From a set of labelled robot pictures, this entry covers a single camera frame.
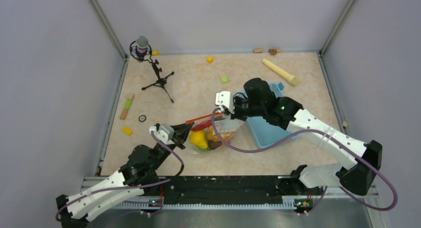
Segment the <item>red toy chili pepper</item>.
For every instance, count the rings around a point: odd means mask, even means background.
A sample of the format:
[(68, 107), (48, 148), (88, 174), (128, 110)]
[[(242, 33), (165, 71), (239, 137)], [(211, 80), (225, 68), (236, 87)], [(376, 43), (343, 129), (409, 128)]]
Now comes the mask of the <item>red toy chili pepper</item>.
[(192, 131), (192, 132), (197, 132), (197, 131), (205, 130), (205, 129), (207, 129), (209, 126), (211, 126), (211, 120), (205, 120), (205, 121), (202, 121), (201, 123), (199, 123), (199, 124), (197, 124), (197, 125), (194, 125), (194, 126), (191, 128), (191, 131)]

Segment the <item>dark red toy apple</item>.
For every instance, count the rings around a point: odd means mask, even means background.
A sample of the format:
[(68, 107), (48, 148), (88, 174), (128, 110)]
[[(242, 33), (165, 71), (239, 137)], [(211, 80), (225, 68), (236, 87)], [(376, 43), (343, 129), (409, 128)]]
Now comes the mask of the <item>dark red toy apple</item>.
[(208, 141), (209, 150), (213, 151), (222, 145), (221, 141)]

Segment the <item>yellow toy lemon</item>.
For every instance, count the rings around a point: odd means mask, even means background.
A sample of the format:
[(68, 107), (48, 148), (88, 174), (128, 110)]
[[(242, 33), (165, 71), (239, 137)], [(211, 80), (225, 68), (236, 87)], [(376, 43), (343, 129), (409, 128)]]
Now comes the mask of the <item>yellow toy lemon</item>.
[(192, 145), (201, 150), (207, 150), (209, 148), (205, 130), (192, 131), (189, 134), (189, 141)]

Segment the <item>clear orange-zip bag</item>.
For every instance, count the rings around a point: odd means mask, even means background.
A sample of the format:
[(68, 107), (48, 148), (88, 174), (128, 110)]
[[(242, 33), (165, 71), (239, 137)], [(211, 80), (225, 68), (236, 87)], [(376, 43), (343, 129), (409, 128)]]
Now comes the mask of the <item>clear orange-zip bag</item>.
[(230, 119), (218, 112), (214, 120), (209, 114), (187, 120), (186, 123), (193, 124), (188, 135), (189, 150), (193, 154), (210, 152), (224, 145), (219, 138), (230, 143), (236, 131), (244, 124), (241, 120)]

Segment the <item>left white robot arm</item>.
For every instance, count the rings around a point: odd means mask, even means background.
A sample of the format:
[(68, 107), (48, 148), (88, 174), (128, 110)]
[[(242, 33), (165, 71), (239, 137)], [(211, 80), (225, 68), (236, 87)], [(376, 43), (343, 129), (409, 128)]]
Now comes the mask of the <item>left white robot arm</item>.
[(156, 173), (170, 154), (181, 163), (176, 175), (184, 170), (184, 163), (174, 149), (185, 149), (184, 143), (193, 126), (193, 122), (151, 126), (148, 132), (156, 141), (155, 146), (137, 145), (128, 156), (127, 163), (110, 176), (75, 195), (58, 196), (56, 221), (64, 228), (84, 228), (115, 205), (136, 196), (155, 194), (160, 185), (170, 181), (161, 180)]

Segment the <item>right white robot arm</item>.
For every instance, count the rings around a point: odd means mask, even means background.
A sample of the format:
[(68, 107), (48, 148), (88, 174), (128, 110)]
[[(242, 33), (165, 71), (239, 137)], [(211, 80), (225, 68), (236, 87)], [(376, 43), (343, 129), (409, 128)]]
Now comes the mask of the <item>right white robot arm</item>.
[(316, 186), (340, 186), (356, 195), (366, 195), (381, 167), (383, 146), (376, 140), (363, 142), (329, 126), (311, 114), (302, 104), (287, 96), (276, 96), (269, 84), (253, 78), (244, 84), (244, 92), (229, 99), (231, 118), (246, 120), (262, 117), (267, 123), (290, 133), (302, 131), (302, 137), (328, 152), (336, 164), (301, 166), (291, 180), (297, 194)]

